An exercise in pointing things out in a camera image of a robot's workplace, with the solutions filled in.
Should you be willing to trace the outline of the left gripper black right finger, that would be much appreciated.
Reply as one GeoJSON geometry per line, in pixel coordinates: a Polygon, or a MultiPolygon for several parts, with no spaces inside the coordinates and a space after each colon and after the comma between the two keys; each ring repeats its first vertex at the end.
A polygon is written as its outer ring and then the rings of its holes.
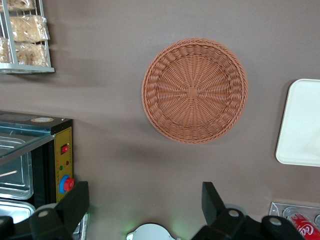
{"type": "Polygon", "coordinates": [[[206,221],[194,240],[302,240],[285,218],[267,215],[261,222],[240,210],[227,208],[212,182],[202,183],[201,208],[206,221]]]}

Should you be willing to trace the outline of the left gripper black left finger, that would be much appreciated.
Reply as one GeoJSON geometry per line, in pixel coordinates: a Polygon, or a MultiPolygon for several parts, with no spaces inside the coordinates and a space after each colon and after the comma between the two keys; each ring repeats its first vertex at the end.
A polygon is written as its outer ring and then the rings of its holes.
{"type": "Polygon", "coordinates": [[[29,218],[14,223],[0,218],[2,240],[71,240],[73,232],[89,209],[89,184],[79,181],[55,206],[42,206],[29,218]]]}

